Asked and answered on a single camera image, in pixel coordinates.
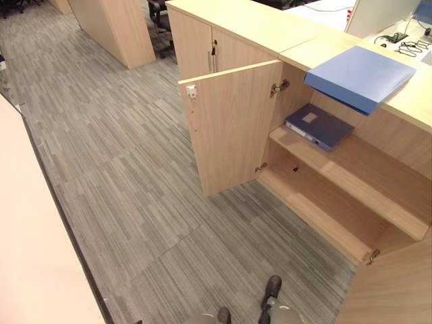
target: wooden partition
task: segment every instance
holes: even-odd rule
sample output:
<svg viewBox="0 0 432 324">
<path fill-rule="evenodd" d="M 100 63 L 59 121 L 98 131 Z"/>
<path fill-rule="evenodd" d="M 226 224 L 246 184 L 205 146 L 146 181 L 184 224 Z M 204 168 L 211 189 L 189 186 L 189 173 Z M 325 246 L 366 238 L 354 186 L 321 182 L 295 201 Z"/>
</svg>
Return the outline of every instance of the wooden partition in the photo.
<svg viewBox="0 0 432 324">
<path fill-rule="evenodd" d="M 155 60 L 139 0 L 70 0 L 81 28 L 132 69 Z"/>
<path fill-rule="evenodd" d="M 72 8 L 68 0 L 48 0 L 54 7 L 56 7 L 62 14 L 72 13 Z"/>
</svg>

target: cabinet handle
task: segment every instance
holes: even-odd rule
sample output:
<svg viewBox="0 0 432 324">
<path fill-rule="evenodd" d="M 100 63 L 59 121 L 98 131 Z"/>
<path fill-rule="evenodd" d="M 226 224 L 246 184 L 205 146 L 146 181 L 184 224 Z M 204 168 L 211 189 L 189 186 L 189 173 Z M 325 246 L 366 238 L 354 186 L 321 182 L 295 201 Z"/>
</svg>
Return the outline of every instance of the cabinet handle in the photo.
<svg viewBox="0 0 432 324">
<path fill-rule="evenodd" d="M 217 55 L 214 55 L 213 57 L 214 57 L 214 59 L 213 59 L 213 64 L 214 64 L 213 70 L 216 73 L 217 72 Z"/>
<path fill-rule="evenodd" d="M 212 70 L 212 64 L 211 64 L 211 54 L 210 54 L 210 51 L 207 51 L 207 61 L 209 62 L 209 71 L 213 72 L 213 70 Z"/>
</svg>

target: wooden shelf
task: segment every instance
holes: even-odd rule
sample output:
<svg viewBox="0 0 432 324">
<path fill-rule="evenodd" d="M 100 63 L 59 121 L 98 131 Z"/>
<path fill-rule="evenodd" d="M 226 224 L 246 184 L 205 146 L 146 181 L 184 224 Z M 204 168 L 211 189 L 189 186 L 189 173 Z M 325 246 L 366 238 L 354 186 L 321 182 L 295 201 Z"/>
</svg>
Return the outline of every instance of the wooden shelf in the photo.
<svg viewBox="0 0 432 324">
<path fill-rule="evenodd" d="M 285 126 L 270 138 L 415 240 L 431 224 L 431 183 L 365 141 L 351 135 L 330 153 Z"/>
<path fill-rule="evenodd" d="M 389 226 L 288 153 L 260 172 L 258 181 L 356 264 L 368 257 Z"/>
</svg>

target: floor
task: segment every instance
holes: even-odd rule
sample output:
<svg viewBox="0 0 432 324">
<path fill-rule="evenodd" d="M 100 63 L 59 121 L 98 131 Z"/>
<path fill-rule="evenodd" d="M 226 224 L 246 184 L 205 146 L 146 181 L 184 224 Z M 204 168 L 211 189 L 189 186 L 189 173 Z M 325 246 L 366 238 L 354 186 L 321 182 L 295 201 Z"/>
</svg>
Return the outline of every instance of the floor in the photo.
<svg viewBox="0 0 432 324">
<path fill-rule="evenodd" d="M 173 57 L 125 70 L 46 2 L 1 20 L 0 47 L 115 323 L 256 323 L 273 274 L 307 323 L 334 322 L 355 266 L 255 181 L 202 195 Z"/>
</svg>

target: blue folder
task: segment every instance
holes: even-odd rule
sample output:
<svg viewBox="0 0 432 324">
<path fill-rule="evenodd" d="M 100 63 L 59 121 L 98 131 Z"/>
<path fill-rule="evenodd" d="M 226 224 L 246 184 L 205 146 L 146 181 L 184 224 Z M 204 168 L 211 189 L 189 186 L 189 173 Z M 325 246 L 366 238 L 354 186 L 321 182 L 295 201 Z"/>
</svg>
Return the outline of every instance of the blue folder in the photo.
<svg viewBox="0 0 432 324">
<path fill-rule="evenodd" d="M 415 71 L 355 46 L 306 73 L 304 83 L 363 115 L 369 115 Z"/>
</svg>

